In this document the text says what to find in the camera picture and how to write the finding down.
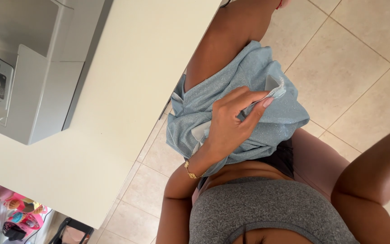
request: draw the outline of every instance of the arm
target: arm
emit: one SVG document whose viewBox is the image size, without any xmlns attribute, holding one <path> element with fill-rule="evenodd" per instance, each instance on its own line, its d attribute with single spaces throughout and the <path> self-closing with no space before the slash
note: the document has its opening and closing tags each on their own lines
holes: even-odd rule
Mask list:
<svg viewBox="0 0 390 244">
<path fill-rule="evenodd" d="M 269 98 L 257 103 L 243 122 L 237 118 L 237 115 L 268 93 L 269 91 L 249 91 L 247 86 L 243 86 L 214 102 L 209 138 L 189 159 L 188 171 L 198 177 L 201 176 L 210 166 L 230 155 L 248 139 L 273 99 Z M 189 177 L 184 164 L 180 165 L 169 178 L 162 202 L 157 244 L 189 242 L 192 195 L 199 180 L 199 178 Z"/>
<path fill-rule="evenodd" d="M 356 158 L 340 175 L 332 204 L 361 244 L 390 243 L 390 134 Z"/>
</svg>

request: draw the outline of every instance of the beige tile floor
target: beige tile floor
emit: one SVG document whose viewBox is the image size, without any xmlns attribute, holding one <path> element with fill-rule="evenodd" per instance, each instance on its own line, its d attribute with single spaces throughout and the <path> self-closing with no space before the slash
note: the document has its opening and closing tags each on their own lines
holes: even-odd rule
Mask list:
<svg viewBox="0 0 390 244">
<path fill-rule="evenodd" d="M 390 132 L 390 1 L 293 0 L 261 43 L 299 89 L 304 127 L 352 161 Z M 166 145 L 168 106 L 92 244 L 155 243 L 162 194 L 183 163 Z M 390 202 L 385 206 L 390 213 Z"/>
</svg>

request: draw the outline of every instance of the gold bracelet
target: gold bracelet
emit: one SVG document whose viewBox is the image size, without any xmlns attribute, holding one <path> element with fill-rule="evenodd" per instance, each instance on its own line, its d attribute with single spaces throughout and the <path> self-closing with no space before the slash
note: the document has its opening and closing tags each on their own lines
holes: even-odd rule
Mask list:
<svg viewBox="0 0 390 244">
<path fill-rule="evenodd" d="M 188 160 L 186 160 L 186 162 L 185 162 L 185 169 L 186 169 L 186 171 L 188 172 L 188 175 L 189 175 L 189 177 L 190 178 L 192 178 L 192 179 L 198 179 L 198 178 L 201 178 L 201 177 L 203 177 L 204 176 L 204 174 L 203 175 L 201 175 L 200 177 L 197 177 L 195 174 L 193 174 L 193 173 L 189 173 L 189 170 L 188 170 L 188 167 L 189 167 L 189 159 Z"/>
</svg>

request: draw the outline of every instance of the white table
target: white table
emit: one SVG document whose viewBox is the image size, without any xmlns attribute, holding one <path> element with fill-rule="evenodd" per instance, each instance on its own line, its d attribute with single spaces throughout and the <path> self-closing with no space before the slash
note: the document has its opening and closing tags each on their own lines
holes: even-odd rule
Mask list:
<svg viewBox="0 0 390 244">
<path fill-rule="evenodd" d="M 70 128 L 0 134 L 0 185 L 98 229 L 220 2 L 114 0 Z"/>
</svg>

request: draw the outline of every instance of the dark shorts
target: dark shorts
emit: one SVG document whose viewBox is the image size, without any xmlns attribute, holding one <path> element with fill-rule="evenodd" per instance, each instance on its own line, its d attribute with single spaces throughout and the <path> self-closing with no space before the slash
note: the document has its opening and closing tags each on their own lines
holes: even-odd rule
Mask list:
<svg viewBox="0 0 390 244">
<path fill-rule="evenodd" d="M 257 158 L 254 161 L 259 161 L 266 163 L 270 166 L 273 166 L 275 169 L 281 171 L 284 175 L 294 179 L 294 170 L 293 170 L 293 144 L 291 138 L 282 141 L 276 147 L 276 151 L 272 155 L 264 158 Z M 204 185 L 208 177 L 203 177 L 198 183 L 198 190 Z"/>
</svg>

